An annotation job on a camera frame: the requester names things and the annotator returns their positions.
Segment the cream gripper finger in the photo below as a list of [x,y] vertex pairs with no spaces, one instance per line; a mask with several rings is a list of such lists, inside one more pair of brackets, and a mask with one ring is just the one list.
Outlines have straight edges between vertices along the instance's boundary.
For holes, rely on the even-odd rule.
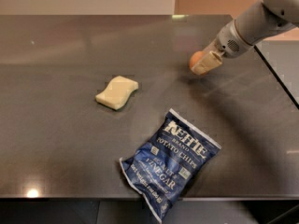
[[220,65],[222,65],[222,52],[216,52],[212,50],[209,52],[204,52],[203,57],[195,64],[191,71],[194,74],[201,76]]

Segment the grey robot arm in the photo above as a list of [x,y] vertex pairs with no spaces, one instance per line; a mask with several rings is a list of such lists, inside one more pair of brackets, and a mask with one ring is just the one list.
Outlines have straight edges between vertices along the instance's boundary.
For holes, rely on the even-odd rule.
[[189,61],[201,76],[222,65],[222,58],[236,58],[260,41],[283,34],[299,25],[299,0],[262,0],[221,28],[216,38]]

